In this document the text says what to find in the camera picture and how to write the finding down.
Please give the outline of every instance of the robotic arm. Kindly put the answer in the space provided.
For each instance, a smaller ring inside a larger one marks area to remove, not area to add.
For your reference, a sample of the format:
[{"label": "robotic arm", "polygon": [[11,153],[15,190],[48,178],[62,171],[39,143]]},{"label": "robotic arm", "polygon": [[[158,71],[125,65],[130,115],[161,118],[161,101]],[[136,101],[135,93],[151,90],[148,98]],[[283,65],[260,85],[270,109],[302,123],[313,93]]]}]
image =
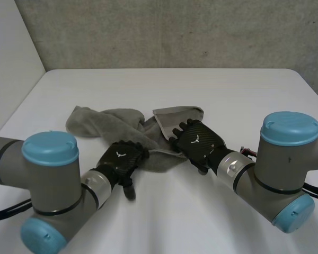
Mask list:
[{"label": "robotic arm", "polygon": [[210,168],[272,225],[291,233],[304,224],[314,201],[302,188],[318,169],[318,122],[305,114],[275,112],[261,128],[257,162],[226,147],[223,139],[196,120],[174,129],[173,146],[204,175]]},{"label": "robotic arm", "polygon": [[78,155],[76,139],[65,132],[42,132],[25,141],[0,137],[0,184],[31,194],[34,214],[22,225],[21,238],[33,253],[63,249],[115,184],[123,186],[129,200],[135,199],[130,176],[148,157],[139,143],[112,144],[97,167],[81,178]]}]

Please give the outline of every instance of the gray cloth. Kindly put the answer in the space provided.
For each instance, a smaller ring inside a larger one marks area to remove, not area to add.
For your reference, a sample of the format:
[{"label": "gray cloth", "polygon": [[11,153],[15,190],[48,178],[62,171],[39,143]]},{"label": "gray cloth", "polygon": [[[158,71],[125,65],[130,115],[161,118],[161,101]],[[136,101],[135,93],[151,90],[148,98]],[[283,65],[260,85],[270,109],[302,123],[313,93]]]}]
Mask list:
[{"label": "gray cloth", "polygon": [[202,120],[204,112],[199,107],[182,106],[153,113],[154,116],[145,121],[140,111],[130,108],[98,112],[76,106],[66,122],[66,130],[77,137],[102,137],[108,145],[120,140],[139,142],[150,152],[141,168],[164,172],[186,160],[182,153],[173,151],[168,142],[172,130],[188,118]]}]

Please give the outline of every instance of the white table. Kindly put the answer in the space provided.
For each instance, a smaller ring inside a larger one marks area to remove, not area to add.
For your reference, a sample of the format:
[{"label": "white table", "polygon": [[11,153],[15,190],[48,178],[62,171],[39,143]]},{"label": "white table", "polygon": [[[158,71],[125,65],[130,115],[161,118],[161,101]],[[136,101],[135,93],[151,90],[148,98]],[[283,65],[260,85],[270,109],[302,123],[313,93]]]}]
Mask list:
[{"label": "white table", "polygon": [[[271,112],[299,111],[318,120],[318,96],[288,69],[53,70],[0,136],[26,139],[41,131],[65,131],[75,105],[135,108],[146,118],[156,108],[200,106],[204,123],[234,150],[257,150],[262,121]],[[82,174],[107,148],[100,139],[78,139],[78,146]],[[116,187],[62,253],[318,253],[318,201],[302,228],[284,234],[213,173],[202,177],[188,162],[166,174],[138,171],[134,179],[136,202],[129,203]],[[318,185],[318,171],[307,182]],[[0,186],[0,210],[28,197],[25,190]],[[31,214],[0,222],[0,253],[27,253],[19,230]]]}]

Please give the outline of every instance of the carbon fiber hand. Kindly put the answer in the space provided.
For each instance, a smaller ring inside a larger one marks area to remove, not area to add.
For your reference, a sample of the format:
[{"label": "carbon fiber hand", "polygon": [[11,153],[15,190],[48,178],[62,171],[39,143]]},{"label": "carbon fiber hand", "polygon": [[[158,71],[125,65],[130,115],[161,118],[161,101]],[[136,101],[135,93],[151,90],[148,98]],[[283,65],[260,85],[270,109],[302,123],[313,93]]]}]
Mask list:
[{"label": "carbon fiber hand", "polygon": [[119,185],[123,187],[126,198],[135,199],[135,191],[131,175],[140,161],[148,158],[149,153],[140,143],[120,141],[113,143],[104,153],[98,165],[109,165],[119,178]]},{"label": "carbon fiber hand", "polygon": [[209,168],[209,155],[216,148],[226,147],[224,140],[199,120],[188,119],[187,124],[180,123],[179,127],[183,131],[173,129],[177,139],[170,138],[170,141],[205,175]]}]

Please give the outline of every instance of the light blue end cap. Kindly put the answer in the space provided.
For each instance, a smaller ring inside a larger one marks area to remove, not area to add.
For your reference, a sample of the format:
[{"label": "light blue end cap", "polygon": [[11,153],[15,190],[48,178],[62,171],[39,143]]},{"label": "light blue end cap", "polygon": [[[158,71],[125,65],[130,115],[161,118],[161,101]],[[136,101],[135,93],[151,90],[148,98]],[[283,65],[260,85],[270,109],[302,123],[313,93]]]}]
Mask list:
[{"label": "light blue end cap", "polygon": [[73,135],[61,131],[40,132],[22,145],[26,160],[42,166],[58,167],[75,161],[79,149]]},{"label": "light blue end cap", "polygon": [[284,233],[291,233],[307,221],[313,210],[314,201],[309,194],[305,194],[281,210],[272,221],[272,225]]},{"label": "light blue end cap", "polygon": [[67,245],[66,239],[50,224],[29,218],[21,227],[21,239],[34,254],[57,254]]},{"label": "light blue end cap", "polygon": [[260,135],[278,146],[301,146],[318,138],[318,121],[303,113],[274,112],[265,117]]}]

